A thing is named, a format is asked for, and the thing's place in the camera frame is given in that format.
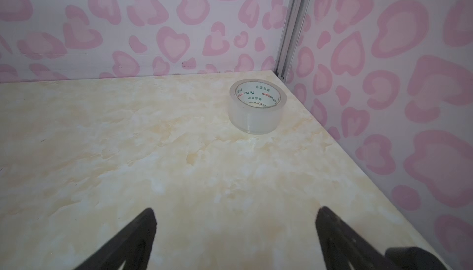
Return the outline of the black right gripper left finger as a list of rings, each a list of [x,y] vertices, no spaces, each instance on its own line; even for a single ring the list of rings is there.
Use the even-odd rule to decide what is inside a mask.
[[[145,270],[156,229],[155,213],[151,208],[147,208],[76,269]]]

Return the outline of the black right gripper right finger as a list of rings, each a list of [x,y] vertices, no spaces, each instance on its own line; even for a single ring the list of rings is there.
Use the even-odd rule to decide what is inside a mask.
[[[330,208],[322,207],[315,219],[327,270],[397,270]]]

